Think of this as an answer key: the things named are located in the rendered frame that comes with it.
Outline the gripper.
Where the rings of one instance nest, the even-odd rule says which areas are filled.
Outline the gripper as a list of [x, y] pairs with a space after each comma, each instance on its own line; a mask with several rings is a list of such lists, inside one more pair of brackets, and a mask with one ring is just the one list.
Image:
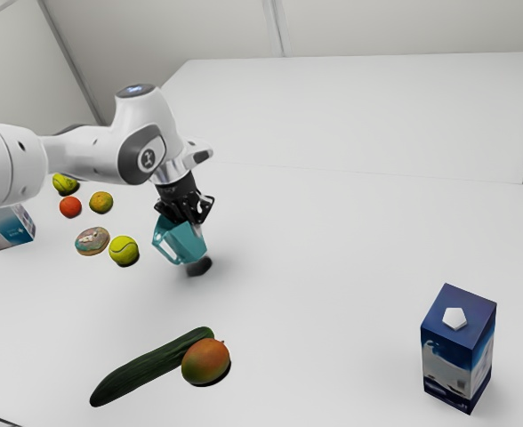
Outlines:
[[203, 237], [201, 225], [210, 213], [214, 197], [202, 194], [196, 185], [192, 172], [178, 181], [156, 184], [159, 200], [155, 209], [173, 224], [189, 222], [194, 234]]

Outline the teal faceted mug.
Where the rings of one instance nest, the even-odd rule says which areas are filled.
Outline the teal faceted mug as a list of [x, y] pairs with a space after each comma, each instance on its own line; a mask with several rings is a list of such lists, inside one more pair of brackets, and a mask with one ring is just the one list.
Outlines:
[[189, 222], [174, 224], [163, 215], [157, 219], [152, 245], [174, 265], [198, 262], [207, 252], [204, 238], [198, 238]]

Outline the yellow tennis ball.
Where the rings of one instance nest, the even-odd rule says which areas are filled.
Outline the yellow tennis ball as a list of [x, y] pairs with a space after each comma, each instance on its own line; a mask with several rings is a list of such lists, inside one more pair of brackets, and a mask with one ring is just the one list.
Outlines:
[[109, 256], [120, 267], [133, 265], [139, 259], [140, 251], [136, 241], [128, 236], [117, 236], [109, 243]]

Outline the yellow-green orange fruit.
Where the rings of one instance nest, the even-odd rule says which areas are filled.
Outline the yellow-green orange fruit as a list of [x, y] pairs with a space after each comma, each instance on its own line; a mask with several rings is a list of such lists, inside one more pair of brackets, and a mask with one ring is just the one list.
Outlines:
[[111, 210], [114, 204], [112, 195], [106, 191], [94, 192], [89, 200], [90, 209], [97, 214], [105, 214]]

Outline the frosted donut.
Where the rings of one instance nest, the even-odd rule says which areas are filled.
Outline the frosted donut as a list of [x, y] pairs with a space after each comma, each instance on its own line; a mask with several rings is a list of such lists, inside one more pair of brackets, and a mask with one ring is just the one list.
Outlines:
[[82, 231], [75, 240], [76, 251], [84, 256], [101, 253], [109, 244], [109, 232], [103, 227], [92, 227]]

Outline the red-orange mango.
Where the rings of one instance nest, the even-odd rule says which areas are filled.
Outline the red-orange mango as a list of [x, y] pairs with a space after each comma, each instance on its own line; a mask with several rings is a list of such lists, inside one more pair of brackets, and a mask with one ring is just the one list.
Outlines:
[[183, 378], [190, 384], [203, 386], [222, 378], [231, 364], [224, 341], [205, 338], [194, 343], [181, 362]]

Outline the green cucumber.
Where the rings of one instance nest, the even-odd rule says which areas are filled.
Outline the green cucumber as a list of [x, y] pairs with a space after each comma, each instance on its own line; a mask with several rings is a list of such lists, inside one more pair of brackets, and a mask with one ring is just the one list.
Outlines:
[[90, 405], [107, 405], [173, 371], [181, 365], [190, 347], [206, 338], [214, 338], [213, 330], [207, 326], [200, 326], [118, 367], [96, 386], [89, 398]]

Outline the pale blue box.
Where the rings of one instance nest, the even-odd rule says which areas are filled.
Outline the pale blue box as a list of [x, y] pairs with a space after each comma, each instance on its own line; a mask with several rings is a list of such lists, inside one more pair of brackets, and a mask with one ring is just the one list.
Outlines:
[[35, 235], [36, 225], [22, 204], [0, 208], [0, 251], [32, 242]]

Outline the dark blue milk carton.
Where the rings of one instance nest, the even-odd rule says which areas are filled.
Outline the dark blue milk carton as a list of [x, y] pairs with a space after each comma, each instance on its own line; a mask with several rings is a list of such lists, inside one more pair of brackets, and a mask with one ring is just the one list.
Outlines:
[[420, 327], [424, 391], [467, 415], [491, 378], [496, 308], [445, 283]]

